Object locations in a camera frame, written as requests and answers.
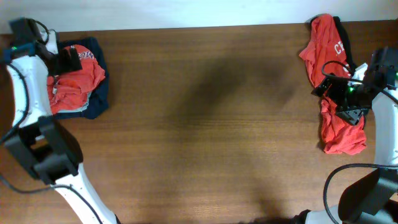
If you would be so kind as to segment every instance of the wooden table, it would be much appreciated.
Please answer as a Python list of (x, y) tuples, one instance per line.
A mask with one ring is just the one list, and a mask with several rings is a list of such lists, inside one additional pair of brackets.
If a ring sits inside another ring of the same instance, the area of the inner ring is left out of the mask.
[[(397, 21), (344, 23), (354, 61), (397, 47)], [(310, 94), (298, 54), (304, 24), (61, 33), (96, 37), (111, 83), (110, 109), (95, 120), (62, 124), (77, 138), (85, 169), (104, 203), (123, 223), (236, 223), (291, 217), (323, 208), (328, 174), (372, 162), (320, 148), (319, 99)], [(2, 133), (12, 120), (9, 78), (1, 78)], [(33, 181), (4, 150), (0, 171), (24, 189)], [(369, 170), (343, 171), (329, 202)], [(0, 185), (0, 223), (79, 223), (55, 192), (18, 195)]]

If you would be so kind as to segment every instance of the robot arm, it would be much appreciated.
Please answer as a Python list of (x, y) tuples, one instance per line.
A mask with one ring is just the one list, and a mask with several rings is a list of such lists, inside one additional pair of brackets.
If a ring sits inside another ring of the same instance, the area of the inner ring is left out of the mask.
[[(369, 224), (398, 222), (398, 204), (390, 200), (398, 190), (397, 69), (398, 50), (380, 49), (373, 54), (369, 69), (360, 80), (362, 84), (350, 86), (348, 80), (328, 75), (313, 92), (318, 96), (329, 96), (338, 105), (336, 114), (352, 125), (371, 108), (376, 119), (374, 163), (394, 166), (394, 169), (377, 169), (348, 187), (338, 207), (330, 208), (337, 223), (342, 223), (341, 220)], [(308, 213), (305, 223), (334, 222), (324, 210)]]
[[(40, 33), (32, 19), (18, 19), (10, 25), (16, 45), (4, 51), (3, 60), (12, 79), (12, 125), (18, 131), (7, 137), (6, 148), (30, 176), (50, 184), (82, 223), (120, 223), (88, 180), (77, 140), (52, 119), (47, 77), (81, 69), (76, 50), (58, 54), (55, 31), (45, 28), (46, 32)], [(32, 150), (41, 139), (48, 144)]]

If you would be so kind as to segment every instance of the black cable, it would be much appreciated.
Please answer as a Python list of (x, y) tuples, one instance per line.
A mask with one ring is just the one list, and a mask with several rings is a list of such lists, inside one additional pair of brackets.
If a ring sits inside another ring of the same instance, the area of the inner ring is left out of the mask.
[(49, 31), (49, 30), (47, 29), (47, 27), (46, 27), (43, 23), (41, 23), (40, 21), (37, 21), (37, 20), (34, 20), (34, 19), (33, 19), (33, 21), (35, 21), (35, 23), (37, 23), (38, 25), (42, 26), (42, 27), (44, 28), (45, 32), (47, 33), (47, 38), (46, 38), (46, 40), (43, 42), (43, 44), (46, 45), (46, 44), (49, 42), (49, 39), (50, 39), (50, 31)]
[(363, 168), (377, 168), (377, 169), (390, 169), (390, 170), (398, 170), (398, 166), (387, 166), (387, 165), (377, 165), (377, 164), (347, 164), (343, 165), (337, 169), (335, 169), (333, 172), (331, 172), (326, 179), (325, 186), (323, 188), (323, 205), (325, 206), (325, 211), (328, 214), (330, 220), (334, 224), (339, 224), (337, 220), (333, 217), (333, 215), (330, 212), (329, 206), (328, 206), (328, 201), (327, 201), (327, 193), (328, 193), (328, 187), (331, 179), (333, 178), (334, 175), (336, 175), (338, 172), (348, 169), (348, 168), (355, 168), (355, 167), (363, 167)]
[(102, 224), (102, 221), (100, 219), (100, 216), (97, 214), (97, 212), (95, 211), (95, 209), (93, 208), (93, 206), (90, 205), (90, 203), (87, 202), (87, 200), (81, 196), (81, 194), (79, 192), (77, 192), (77, 190), (75, 190), (72, 186), (69, 185), (62, 185), (62, 184), (58, 184), (58, 185), (53, 185), (51, 187), (45, 187), (42, 189), (36, 189), (36, 190), (21, 190), (18, 189), (16, 187), (14, 187), (7, 179), (5, 179), (1, 174), (0, 174), (0, 181), (9, 189), (19, 193), (19, 194), (37, 194), (37, 193), (41, 193), (41, 192), (46, 192), (49, 190), (55, 190), (55, 189), (59, 189), (59, 188), (64, 188), (64, 189), (68, 189), (70, 191), (72, 191), (77, 197), (79, 197), (86, 205), (87, 207), (93, 212), (94, 216), (97, 218), (98, 223)]
[(25, 104), (25, 110), (22, 114), (22, 118), (0, 139), (0, 145), (2, 145), (3, 142), (7, 141), (7, 139), (17, 131), (19, 125), (26, 119), (27, 115), (29, 114), (29, 93), (27, 90), (25, 76), (23, 76), (23, 74), (18, 70), (18, 68), (13, 66), (13, 64), (7, 64), (7, 66), (10, 66), (12, 69), (14, 69), (14, 71), (17, 72), (18, 77), (22, 80), (22, 84), (25, 90), (26, 104)]
[(386, 90), (383, 90), (382, 88), (380, 88), (380, 87), (378, 87), (378, 86), (376, 86), (376, 85), (374, 85), (374, 84), (372, 84), (372, 83), (365, 83), (365, 82), (363, 82), (362, 80), (357, 80), (357, 79), (354, 79), (354, 78), (337, 77), (337, 76), (332, 75), (332, 74), (330, 74), (330, 73), (326, 73), (326, 72), (325, 72), (325, 66), (328, 65), (328, 64), (330, 64), (330, 63), (337, 63), (337, 64), (341, 65), (342, 67), (344, 67), (345, 69), (347, 69), (347, 71), (348, 71), (351, 75), (354, 75), (354, 72), (353, 72), (349, 67), (347, 67), (345, 64), (343, 64), (343, 63), (341, 63), (341, 62), (339, 62), (339, 61), (334, 61), (334, 60), (332, 60), (332, 61), (329, 61), (329, 62), (323, 64), (322, 69), (321, 69), (321, 72), (322, 72), (322, 74), (323, 74), (324, 76), (326, 76), (326, 77), (328, 77), (328, 78), (330, 78), (330, 79), (334, 79), (334, 80), (351, 81), (351, 82), (359, 82), (359, 83), (362, 83), (363, 85), (367, 85), (367, 86), (369, 86), (369, 87), (371, 87), (371, 88), (373, 88), (373, 89), (375, 89), (375, 90), (377, 90), (377, 91), (383, 93), (384, 95), (386, 95), (388, 98), (390, 98), (394, 103), (396, 103), (396, 104), (398, 105), (398, 99), (397, 99), (397, 98), (395, 98), (394, 96), (392, 96), (392, 95), (391, 95), (389, 92), (387, 92)]
[(35, 190), (21, 190), (21, 189), (18, 189), (18, 188), (16, 188), (16, 187), (14, 187), (10, 182), (8, 182), (8, 180), (5, 179), (5, 178), (2, 176), (2, 174), (0, 174), (0, 181), (1, 181), (6, 187), (8, 187), (9, 189), (11, 189), (11, 190), (13, 190), (13, 191), (15, 191), (15, 192), (17, 192), (17, 193), (19, 193), (19, 194), (37, 194), (37, 193), (41, 193), (41, 192), (46, 192), (46, 191), (48, 191), (48, 190), (52, 190), (51, 187), (45, 187), (45, 188), (42, 188), (42, 189), (35, 189)]
[(97, 214), (97, 212), (95, 211), (95, 209), (90, 205), (90, 203), (87, 202), (87, 200), (81, 196), (81, 194), (79, 194), (79, 192), (77, 192), (77, 190), (75, 190), (72, 186), (69, 185), (53, 185), (51, 188), (53, 189), (59, 189), (59, 188), (64, 188), (64, 189), (68, 189), (70, 191), (72, 191), (73, 193), (75, 193), (75, 195), (77, 197), (79, 197), (86, 205), (87, 207), (93, 212), (93, 214), (95, 215), (95, 217), (98, 220), (99, 224), (102, 224), (102, 221), (100, 219), (100, 216)]

